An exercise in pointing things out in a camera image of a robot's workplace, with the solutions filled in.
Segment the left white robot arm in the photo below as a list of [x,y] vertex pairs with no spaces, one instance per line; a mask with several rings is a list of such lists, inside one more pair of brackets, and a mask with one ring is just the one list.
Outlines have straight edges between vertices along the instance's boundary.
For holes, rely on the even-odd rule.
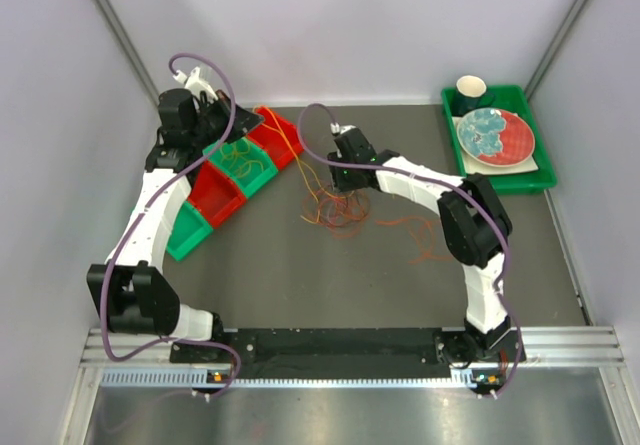
[[209,362],[226,352],[219,319],[181,302],[163,275],[164,256],[202,165],[263,121],[236,104],[227,79],[223,88],[213,87],[208,74],[214,68],[203,61],[188,73],[171,71],[178,85],[159,96],[160,126],[128,224],[108,258],[86,275],[104,334],[192,340],[194,352]]

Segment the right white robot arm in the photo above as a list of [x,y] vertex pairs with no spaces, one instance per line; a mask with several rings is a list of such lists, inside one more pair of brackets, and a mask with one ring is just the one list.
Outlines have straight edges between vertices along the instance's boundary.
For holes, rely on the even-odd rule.
[[337,150],[327,160],[338,191],[376,189],[439,216],[446,246],[463,268],[467,349],[478,360],[492,359],[510,329],[503,283],[513,226],[488,178],[441,174],[391,150],[378,152],[353,125],[330,129]]

